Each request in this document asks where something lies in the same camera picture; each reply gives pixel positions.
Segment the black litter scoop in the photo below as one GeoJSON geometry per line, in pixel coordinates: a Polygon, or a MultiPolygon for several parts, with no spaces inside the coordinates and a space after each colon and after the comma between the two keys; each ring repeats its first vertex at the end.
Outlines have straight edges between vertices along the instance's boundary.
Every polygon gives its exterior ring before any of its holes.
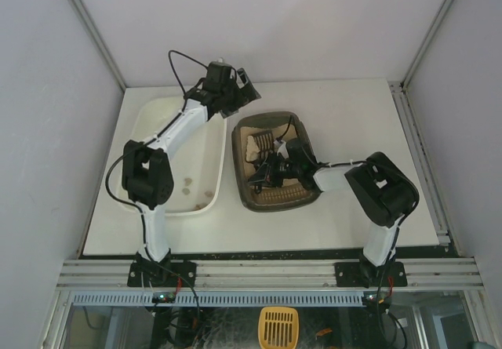
{"type": "Polygon", "coordinates": [[[258,133],[254,133],[250,136],[253,136],[260,146],[260,158],[252,163],[247,162],[248,164],[253,166],[256,172],[258,167],[263,165],[264,161],[269,156],[273,156],[275,154],[275,145],[274,145],[275,138],[271,130],[264,130],[258,133]]]}

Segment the dark brown litter box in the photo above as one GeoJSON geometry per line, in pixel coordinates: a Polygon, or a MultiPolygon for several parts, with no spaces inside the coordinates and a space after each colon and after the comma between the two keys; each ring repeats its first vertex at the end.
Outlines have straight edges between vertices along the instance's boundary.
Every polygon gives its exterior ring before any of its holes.
{"type": "Polygon", "coordinates": [[[313,181],[318,162],[303,122],[291,111],[273,111],[241,119],[231,134],[235,179],[242,204],[257,213],[280,212],[311,204],[321,191],[313,181]],[[256,194],[248,185],[255,173],[246,162],[247,136],[271,130],[276,139],[287,142],[289,160],[295,166],[298,178],[284,180],[282,187],[264,188],[256,194]]]}

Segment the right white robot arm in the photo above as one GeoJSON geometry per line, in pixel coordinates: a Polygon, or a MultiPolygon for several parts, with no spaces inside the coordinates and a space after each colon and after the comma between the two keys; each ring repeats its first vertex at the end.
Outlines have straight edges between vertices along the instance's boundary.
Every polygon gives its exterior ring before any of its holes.
{"type": "Polygon", "coordinates": [[[297,180],[304,189],[319,193],[349,186],[373,223],[362,261],[375,268],[394,257],[400,227],[420,201],[417,187],[381,151],[364,160],[320,162],[300,138],[278,137],[263,145],[250,163],[255,172],[247,183],[258,193],[282,187],[285,180],[297,180]]]}

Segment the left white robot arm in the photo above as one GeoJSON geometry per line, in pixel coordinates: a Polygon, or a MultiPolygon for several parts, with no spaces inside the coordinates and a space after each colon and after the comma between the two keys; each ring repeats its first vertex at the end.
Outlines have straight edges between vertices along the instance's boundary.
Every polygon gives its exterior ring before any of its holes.
{"type": "Polygon", "coordinates": [[[161,263],[171,251],[166,234],[166,203],[174,190],[171,161],[179,149],[214,115],[227,118],[260,99],[245,69],[213,61],[206,76],[183,96],[180,110],[144,141],[128,141],[122,154],[122,189],[140,213],[140,255],[161,263]]]}

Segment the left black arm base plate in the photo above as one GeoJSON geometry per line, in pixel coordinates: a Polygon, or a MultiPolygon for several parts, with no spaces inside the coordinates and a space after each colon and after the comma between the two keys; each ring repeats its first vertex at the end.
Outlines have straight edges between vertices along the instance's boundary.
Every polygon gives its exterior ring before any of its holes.
{"type": "Polygon", "coordinates": [[[183,287],[194,286],[197,275],[197,264],[191,261],[171,262],[165,268],[160,268],[150,260],[142,259],[140,262],[133,262],[129,268],[127,286],[130,288],[140,288],[152,286],[183,287]]]}

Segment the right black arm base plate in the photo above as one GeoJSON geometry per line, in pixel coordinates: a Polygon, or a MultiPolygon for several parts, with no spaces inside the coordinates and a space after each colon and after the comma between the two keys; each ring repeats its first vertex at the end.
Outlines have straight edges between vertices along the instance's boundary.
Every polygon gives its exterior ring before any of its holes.
{"type": "Polygon", "coordinates": [[[408,285],[404,264],[391,261],[381,267],[374,267],[362,261],[337,262],[334,264],[338,287],[406,287],[408,285]]]}

